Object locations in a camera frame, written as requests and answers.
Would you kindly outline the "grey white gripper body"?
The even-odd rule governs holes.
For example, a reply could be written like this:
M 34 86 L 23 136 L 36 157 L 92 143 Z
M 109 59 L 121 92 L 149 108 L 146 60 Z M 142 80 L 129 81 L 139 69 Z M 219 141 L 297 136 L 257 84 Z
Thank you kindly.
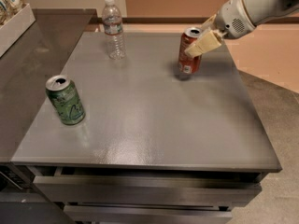
M 255 30 L 243 0 L 229 0 L 217 12 L 215 26 L 226 39 L 238 39 Z

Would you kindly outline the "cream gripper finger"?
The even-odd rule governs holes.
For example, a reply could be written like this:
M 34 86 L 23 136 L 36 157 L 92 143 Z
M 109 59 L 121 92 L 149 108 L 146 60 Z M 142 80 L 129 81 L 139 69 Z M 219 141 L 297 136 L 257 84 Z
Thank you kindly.
M 225 33 L 220 30 L 208 28 L 184 52 L 190 58 L 201 56 L 220 47 L 224 36 Z
M 215 30 L 216 29 L 216 25 L 215 25 L 215 19 L 216 19 L 216 15 L 211 16 L 210 18 L 208 18 L 202 25 L 201 25 L 201 29 L 202 30 Z

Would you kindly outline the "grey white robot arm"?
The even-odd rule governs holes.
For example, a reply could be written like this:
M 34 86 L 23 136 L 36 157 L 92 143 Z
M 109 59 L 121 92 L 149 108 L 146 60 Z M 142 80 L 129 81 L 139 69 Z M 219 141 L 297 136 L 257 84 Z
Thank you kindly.
M 191 58 L 221 46 L 224 39 L 238 39 L 257 26 L 299 10 L 299 0 L 229 0 L 205 21 L 202 33 L 184 53 Z

